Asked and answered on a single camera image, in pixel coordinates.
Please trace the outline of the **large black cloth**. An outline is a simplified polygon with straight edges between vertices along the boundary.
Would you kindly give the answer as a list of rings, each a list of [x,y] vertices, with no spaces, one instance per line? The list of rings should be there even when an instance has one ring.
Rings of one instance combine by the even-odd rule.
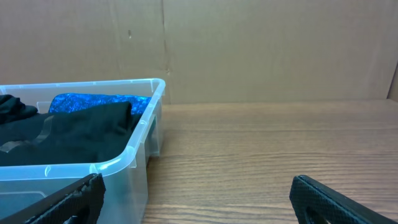
[[[37,114],[1,125],[1,165],[106,162],[119,156],[140,120],[129,102]]]

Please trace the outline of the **blue sparkly fabric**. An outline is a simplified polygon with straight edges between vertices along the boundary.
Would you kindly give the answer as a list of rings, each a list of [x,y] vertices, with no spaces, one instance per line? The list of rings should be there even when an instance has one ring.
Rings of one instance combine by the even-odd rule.
[[[99,105],[128,102],[131,104],[131,114],[142,114],[150,101],[151,97],[148,96],[63,93],[52,100],[49,113],[71,113]]]

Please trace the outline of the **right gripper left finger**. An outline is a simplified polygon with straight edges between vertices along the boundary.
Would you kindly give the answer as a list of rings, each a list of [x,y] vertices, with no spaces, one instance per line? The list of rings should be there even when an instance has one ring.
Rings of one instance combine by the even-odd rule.
[[[103,176],[90,174],[1,219],[1,224],[96,224],[105,191]]]

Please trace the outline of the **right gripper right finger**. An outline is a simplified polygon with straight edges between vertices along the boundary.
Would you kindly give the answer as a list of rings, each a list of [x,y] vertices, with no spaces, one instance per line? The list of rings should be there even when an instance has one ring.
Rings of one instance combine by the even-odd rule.
[[[307,175],[293,178],[289,199],[299,224],[397,224]]]

